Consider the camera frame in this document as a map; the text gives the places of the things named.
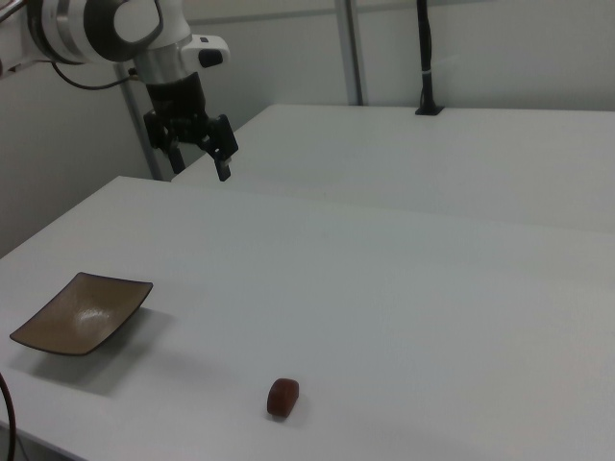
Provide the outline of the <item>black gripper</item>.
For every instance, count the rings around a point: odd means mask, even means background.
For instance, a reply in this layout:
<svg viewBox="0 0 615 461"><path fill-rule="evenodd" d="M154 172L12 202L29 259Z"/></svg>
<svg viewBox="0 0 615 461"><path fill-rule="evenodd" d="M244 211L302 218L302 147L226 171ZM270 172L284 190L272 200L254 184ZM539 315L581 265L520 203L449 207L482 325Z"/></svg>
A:
<svg viewBox="0 0 615 461"><path fill-rule="evenodd" d="M207 116L199 74L169 84L149 84L146 90L153 109L143 115L143 121L151 147L161 150L173 172L180 174L185 162L179 141L200 144L213 159L219 181L225 182L231 176L230 162L238 144L226 115Z"/></svg>

